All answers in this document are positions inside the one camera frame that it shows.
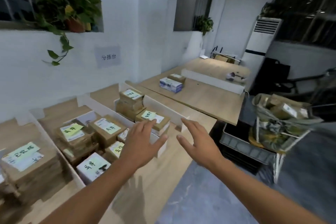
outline plant pot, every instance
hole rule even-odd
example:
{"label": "plant pot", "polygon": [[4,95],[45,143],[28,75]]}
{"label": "plant pot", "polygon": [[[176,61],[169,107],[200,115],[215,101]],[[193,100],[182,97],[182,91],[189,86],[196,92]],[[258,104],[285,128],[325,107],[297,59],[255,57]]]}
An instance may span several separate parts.
{"label": "plant pot", "polygon": [[70,18],[66,20],[66,24],[70,30],[70,32],[74,33],[84,33],[85,32],[85,23],[80,20],[75,20],[74,18]]}

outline wooden desk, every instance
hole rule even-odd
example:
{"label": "wooden desk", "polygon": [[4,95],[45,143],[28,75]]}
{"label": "wooden desk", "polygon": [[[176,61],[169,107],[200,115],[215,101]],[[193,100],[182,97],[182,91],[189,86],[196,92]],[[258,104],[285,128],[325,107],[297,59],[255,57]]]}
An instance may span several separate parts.
{"label": "wooden desk", "polygon": [[[181,113],[183,116],[190,116],[190,119],[204,125],[208,132],[210,132],[216,122],[215,119],[205,114],[144,87],[135,86],[135,88]],[[119,98],[118,85],[112,85],[93,92],[91,97],[103,105],[113,108],[113,101]],[[76,100],[73,99],[45,108],[45,118],[39,121],[44,129],[51,133],[54,128],[63,122],[88,111],[90,111],[88,107],[78,107]],[[12,130],[10,135],[7,132],[8,128]],[[36,136],[37,133],[38,131],[33,124],[20,127],[15,120],[10,120],[0,124],[0,145],[8,147],[8,144],[11,144],[11,140],[30,139]],[[116,200],[113,209],[107,210],[100,222],[101,224],[152,224],[157,220],[168,198],[191,163],[191,158],[176,140],[176,135],[178,134],[179,132],[175,130],[175,126],[171,126],[168,131],[169,139],[166,151],[159,159],[154,158],[135,173],[126,184],[126,189]],[[191,143],[193,142],[188,131],[183,132],[183,136]],[[77,191],[78,188],[74,181],[70,182],[47,201],[37,201],[32,206],[32,211],[19,223],[39,223]]]}
{"label": "wooden desk", "polygon": [[140,85],[218,120],[237,125],[244,100],[243,94],[240,96],[233,92],[188,78],[182,91],[176,94],[160,87],[160,79],[174,73],[181,74],[181,70],[184,68],[221,80],[225,80],[226,75],[230,72],[239,72],[242,76],[248,76],[250,73],[250,70],[246,67],[229,64],[220,60],[197,58],[185,65],[175,67],[167,72],[149,78],[141,82]]}

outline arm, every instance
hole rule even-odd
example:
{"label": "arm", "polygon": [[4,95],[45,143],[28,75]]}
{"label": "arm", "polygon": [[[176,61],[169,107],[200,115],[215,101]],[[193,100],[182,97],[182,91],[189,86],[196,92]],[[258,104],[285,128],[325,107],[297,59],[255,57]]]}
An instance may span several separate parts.
{"label": "arm", "polygon": [[149,142],[156,120],[136,123],[128,132],[120,158],[110,168],[52,212],[40,224],[95,224],[100,221],[107,207],[120,188],[146,165],[167,140],[162,136],[153,145]]}
{"label": "arm", "polygon": [[198,164],[220,179],[254,218],[262,224],[323,224],[314,214],[238,169],[225,159],[206,129],[198,122],[182,120],[189,129],[194,145],[179,135],[177,139]]}

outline hand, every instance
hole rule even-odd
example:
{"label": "hand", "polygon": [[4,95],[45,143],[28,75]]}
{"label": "hand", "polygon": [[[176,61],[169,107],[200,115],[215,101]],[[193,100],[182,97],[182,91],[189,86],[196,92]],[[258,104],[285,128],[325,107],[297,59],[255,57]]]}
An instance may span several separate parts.
{"label": "hand", "polygon": [[127,134],[119,160],[128,162],[135,168],[135,171],[154,158],[168,139],[167,135],[162,135],[154,144],[149,142],[155,123],[156,119],[137,122]]}
{"label": "hand", "polygon": [[182,135],[178,135],[177,140],[193,160],[212,171],[216,164],[224,159],[215,142],[197,121],[184,118],[181,120],[190,131],[194,139],[194,145],[191,145]]}

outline wooden board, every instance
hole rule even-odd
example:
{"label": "wooden board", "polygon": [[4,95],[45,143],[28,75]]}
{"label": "wooden board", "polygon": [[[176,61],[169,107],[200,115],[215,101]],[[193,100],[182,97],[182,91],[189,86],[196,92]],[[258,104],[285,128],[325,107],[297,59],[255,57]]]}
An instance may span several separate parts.
{"label": "wooden board", "polygon": [[178,66],[167,72],[149,78],[141,82],[140,85],[218,120],[237,125],[244,100],[243,94],[240,96],[233,92],[189,78],[186,79],[182,91],[176,94],[160,87],[160,79],[173,73],[181,74],[181,70],[184,68],[220,80],[225,80],[226,75],[230,72],[238,72],[241,76],[248,76],[250,74],[250,70],[246,67],[214,59],[197,58],[185,65]]}
{"label": "wooden board", "polygon": [[[135,88],[179,112],[183,116],[190,116],[190,119],[196,120],[204,125],[208,132],[210,132],[216,122],[215,119],[205,114],[144,87],[135,86]],[[91,97],[113,109],[113,101],[119,98],[118,85],[112,85],[91,93]],[[78,107],[76,100],[73,99],[45,108],[44,111],[46,117],[39,121],[44,129],[46,129],[48,133],[51,133],[54,128],[63,122],[84,114],[90,111],[90,109],[86,106]],[[19,140],[29,140],[32,137],[34,138],[37,134],[38,131],[33,124],[20,127],[15,120],[10,120],[0,124],[0,145],[5,148],[11,145],[12,140],[16,142]],[[135,173],[126,184],[126,189],[116,200],[113,208],[107,210],[100,223],[152,224],[156,221],[171,193],[191,163],[191,158],[176,140],[176,135],[178,134],[180,133],[175,129],[175,126],[171,126],[168,131],[169,139],[167,150],[159,159],[154,158],[145,167],[140,168]],[[191,143],[193,142],[191,134],[188,131],[183,132],[183,136]],[[39,223],[77,191],[78,188],[75,186],[75,183],[73,181],[70,182],[47,201],[37,201],[32,206],[31,212],[19,223]]]}

